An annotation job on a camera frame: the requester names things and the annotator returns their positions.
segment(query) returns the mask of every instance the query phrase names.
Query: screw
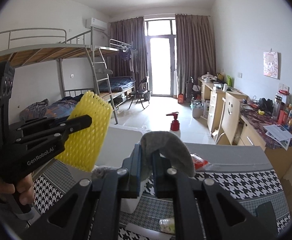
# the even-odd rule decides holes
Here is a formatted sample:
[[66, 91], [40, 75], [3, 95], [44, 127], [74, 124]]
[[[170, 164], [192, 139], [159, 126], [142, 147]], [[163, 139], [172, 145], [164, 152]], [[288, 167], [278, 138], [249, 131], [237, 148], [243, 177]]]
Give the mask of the screw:
[[208, 179], [205, 179], [204, 180], [204, 183], [207, 185], [207, 186], [212, 186], [214, 185], [215, 181], [211, 178], [208, 178]]
[[82, 179], [80, 182], [79, 182], [79, 185], [82, 186], [82, 187], [86, 187], [88, 186], [90, 183], [90, 180], [89, 179]]
[[177, 173], [177, 170], [175, 168], [168, 168], [167, 173], [169, 175], [175, 175]]
[[128, 170], [126, 168], [119, 168], [117, 170], [118, 175], [125, 175], [127, 172], [128, 172]]

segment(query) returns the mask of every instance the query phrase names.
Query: yellow sponge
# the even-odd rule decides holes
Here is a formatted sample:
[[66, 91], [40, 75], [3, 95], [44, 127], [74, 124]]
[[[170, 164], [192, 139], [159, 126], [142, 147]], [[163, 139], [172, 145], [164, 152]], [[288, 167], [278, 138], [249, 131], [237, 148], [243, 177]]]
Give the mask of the yellow sponge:
[[56, 156], [57, 160], [75, 168], [90, 172], [96, 163], [105, 139], [112, 107], [93, 92], [86, 92], [68, 119], [88, 114], [92, 118], [90, 127], [69, 135], [65, 151]]

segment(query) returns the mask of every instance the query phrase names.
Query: upper bunk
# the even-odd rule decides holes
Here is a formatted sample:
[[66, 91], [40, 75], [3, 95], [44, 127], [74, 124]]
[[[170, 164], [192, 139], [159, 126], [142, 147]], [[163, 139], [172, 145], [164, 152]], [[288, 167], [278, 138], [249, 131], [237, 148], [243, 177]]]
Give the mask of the upper bunk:
[[[24, 36], [11, 38], [11, 33], [18, 31], [29, 31], [29, 30], [55, 30], [62, 31], [64, 35], [36, 35], [36, 36]], [[21, 67], [25, 65], [31, 65], [39, 62], [46, 62], [51, 60], [68, 59], [68, 58], [80, 58], [87, 57], [87, 53], [92, 57], [92, 53], [95, 57], [100, 57], [100, 53], [104, 57], [118, 55], [120, 50], [132, 49], [131, 44], [127, 44], [121, 41], [110, 39], [109, 47], [106, 46], [95, 46], [93, 49], [92, 44], [85, 44], [85, 35], [90, 34], [91, 30], [76, 35], [70, 39], [67, 39], [67, 33], [64, 29], [57, 28], [23, 28], [14, 29], [0, 32], [0, 34], [8, 33], [8, 49], [0, 51], [0, 62], [9, 61], [12, 67]], [[43, 37], [54, 37], [63, 38], [64, 41], [53, 44], [36, 44], [20, 46], [10, 48], [11, 41], [29, 39], [29, 38], [43, 38]], [[83, 40], [83, 44], [78, 44], [78, 41]]]

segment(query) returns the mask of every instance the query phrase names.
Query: tile floor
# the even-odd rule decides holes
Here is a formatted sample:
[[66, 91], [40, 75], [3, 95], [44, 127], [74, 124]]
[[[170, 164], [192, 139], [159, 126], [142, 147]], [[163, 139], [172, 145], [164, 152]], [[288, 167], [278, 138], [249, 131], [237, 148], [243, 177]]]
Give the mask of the tile floor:
[[172, 116], [166, 116], [171, 112], [179, 112], [181, 140], [188, 143], [214, 144], [207, 128], [207, 121], [203, 118], [192, 117], [189, 103], [180, 105], [177, 99], [169, 97], [151, 97], [150, 105], [145, 110], [140, 101], [134, 100], [130, 109], [131, 100], [119, 106], [117, 113], [118, 124], [137, 128], [146, 128], [152, 131], [169, 130]]

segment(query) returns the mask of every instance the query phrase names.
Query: wooden chair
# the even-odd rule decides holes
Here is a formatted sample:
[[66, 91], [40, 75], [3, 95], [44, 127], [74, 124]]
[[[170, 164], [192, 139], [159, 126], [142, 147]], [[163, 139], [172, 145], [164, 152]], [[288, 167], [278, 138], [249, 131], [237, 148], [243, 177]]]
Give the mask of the wooden chair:
[[227, 136], [227, 139], [230, 144], [233, 143], [238, 127], [239, 118], [240, 118], [240, 101], [231, 94], [226, 93], [222, 112], [222, 121], [221, 124], [219, 125], [220, 135], [216, 140], [216, 144], [220, 142], [222, 136], [224, 135]]
[[[147, 89], [147, 87], [148, 87], [148, 86], [147, 86], [148, 82], [149, 82], [149, 77], [146, 76], [146, 77], [145, 77], [145, 78], [139, 83], [137, 90], [135, 90], [135, 91], [129, 93], [129, 95], [133, 96], [129, 108], [132, 106], [132, 103], [133, 103], [133, 101], [134, 101], [134, 99], [135, 99], [136, 96], [138, 97], [138, 98], [137, 98], [137, 101], [136, 101], [136, 104], [138, 103], [138, 100], [140, 100], [141, 103], [142, 103], [142, 107], [143, 107], [144, 109], [146, 109], [146, 107], [149, 106], [149, 98], [148, 98], [148, 95], [147, 95], [147, 93], [148, 93], [148, 89]], [[144, 107], [143, 102], [142, 102], [142, 98], [141, 98], [141, 96], [144, 96], [144, 95], [146, 95], [146, 97], [147, 97], [147, 101], [148, 101], [148, 106], [146, 106], [146, 107]]]

